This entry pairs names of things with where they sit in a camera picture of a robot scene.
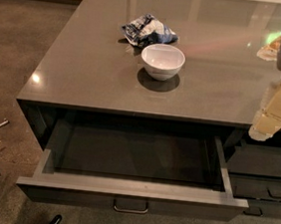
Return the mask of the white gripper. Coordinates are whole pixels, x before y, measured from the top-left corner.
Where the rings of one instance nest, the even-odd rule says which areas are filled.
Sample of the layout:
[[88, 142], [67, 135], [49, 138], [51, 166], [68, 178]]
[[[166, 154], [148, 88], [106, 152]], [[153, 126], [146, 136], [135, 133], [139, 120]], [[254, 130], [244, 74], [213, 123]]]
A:
[[266, 141], [281, 128], [281, 81], [268, 88], [261, 109], [263, 112], [255, 114], [248, 131], [249, 136], [256, 141]]

